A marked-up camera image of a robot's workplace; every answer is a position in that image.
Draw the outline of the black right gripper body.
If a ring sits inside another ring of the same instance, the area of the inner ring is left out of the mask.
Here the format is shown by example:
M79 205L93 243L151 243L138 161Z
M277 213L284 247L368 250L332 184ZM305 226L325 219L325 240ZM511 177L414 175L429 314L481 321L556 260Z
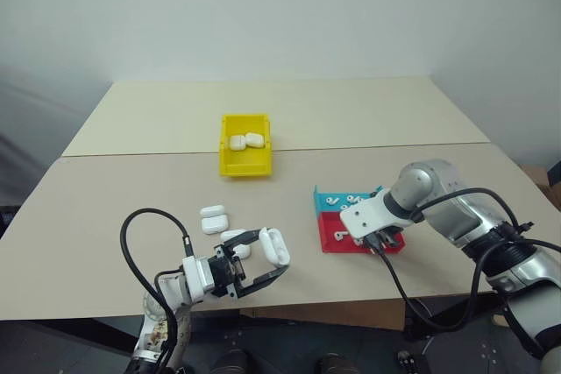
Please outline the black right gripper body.
M394 226L372 232L361 238L354 238L353 242L358 247L377 254L397 254L404 248L402 229Z

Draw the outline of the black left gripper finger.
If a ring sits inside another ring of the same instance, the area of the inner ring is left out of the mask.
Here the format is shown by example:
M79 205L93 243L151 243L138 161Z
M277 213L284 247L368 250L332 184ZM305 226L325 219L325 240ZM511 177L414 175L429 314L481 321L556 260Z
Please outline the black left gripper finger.
M250 257L251 244L259 240L259 229L231 229L221 234L221 241L233 257Z
M256 293L257 291L270 286L277 278L279 278L286 270L288 269L287 265L282 267L275 268L274 270L267 272L263 275L258 276L255 278L249 286L241 286L237 290L237 296L239 299L250 295L252 293Z

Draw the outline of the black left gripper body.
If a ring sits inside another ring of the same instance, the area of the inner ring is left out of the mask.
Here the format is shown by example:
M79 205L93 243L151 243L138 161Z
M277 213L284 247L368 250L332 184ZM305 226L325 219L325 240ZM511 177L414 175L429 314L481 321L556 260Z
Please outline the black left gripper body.
M208 263L214 282L211 295L239 299L248 294L243 285L246 276L241 260L230 249L222 244L216 246L215 255L209 258Z

